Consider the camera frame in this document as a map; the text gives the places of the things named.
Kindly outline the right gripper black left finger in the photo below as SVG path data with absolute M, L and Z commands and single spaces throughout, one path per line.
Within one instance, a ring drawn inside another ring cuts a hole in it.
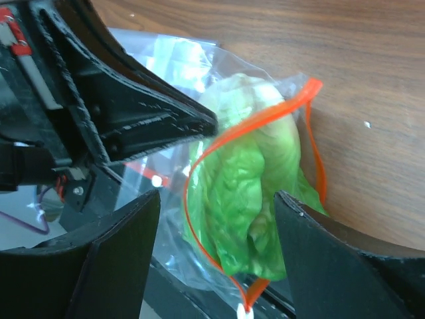
M 138 318 L 159 221 L 149 191 L 33 248 L 1 252 L 2 318 Z

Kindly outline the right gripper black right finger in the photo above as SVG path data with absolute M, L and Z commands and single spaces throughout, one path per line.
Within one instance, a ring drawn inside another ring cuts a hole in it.
M 350 228 L 274 196 L 297 318 L 423 318 L 424 251 Z

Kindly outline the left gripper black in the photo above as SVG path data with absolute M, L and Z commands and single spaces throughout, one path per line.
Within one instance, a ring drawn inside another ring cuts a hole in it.
M 217 131 L 215 113 L 128 55 L 91 2 L 1 4 L 1 192 L 49 184 L 78 211 L 90 182 L 70 173 L 66 145 L 82 138 L 111 164 Z

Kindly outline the toy napa cabbage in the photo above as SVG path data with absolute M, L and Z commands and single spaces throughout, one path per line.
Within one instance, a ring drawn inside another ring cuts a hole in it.
M 301 169 L 295 118 L 284 116 L 244 134 L 203 158 L 210 142 L 191 146 L 196 169 L 190 178 L 185 238 L 203 247 L 228 275 L 286 277 L 274 212 L 283 190 L 318 212 L 318 192 Z

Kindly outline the zip bag red zipper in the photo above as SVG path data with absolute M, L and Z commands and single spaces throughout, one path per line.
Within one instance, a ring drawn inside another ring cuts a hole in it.
M 158 189 L 155 260 L 188 287 L 215 292 L 252 318 L 267 286 L 287 276 L 274 194 L 323 213 L 326 175 L 313 151 L 315 185 L 301 168 L 298 116 L 322 88 L 296 74 L 273 79 L 213 40 L 112 29 L 148 70 L 213 111 L 218 134 L 129 162 L 116 207 Z

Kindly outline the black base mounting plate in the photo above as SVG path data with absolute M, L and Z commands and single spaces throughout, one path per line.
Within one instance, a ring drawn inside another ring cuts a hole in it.
M 61 179 L 60 224 L 73 231 L 152 189 L 150 180 L 130 167 L 93 165 L 84 179 Z M 159 193 L 163 210 L 145 286 L 147 303 L 162 318 L 235 318 L 238 290 L 183 240 L 179 198 L 164 187 Z

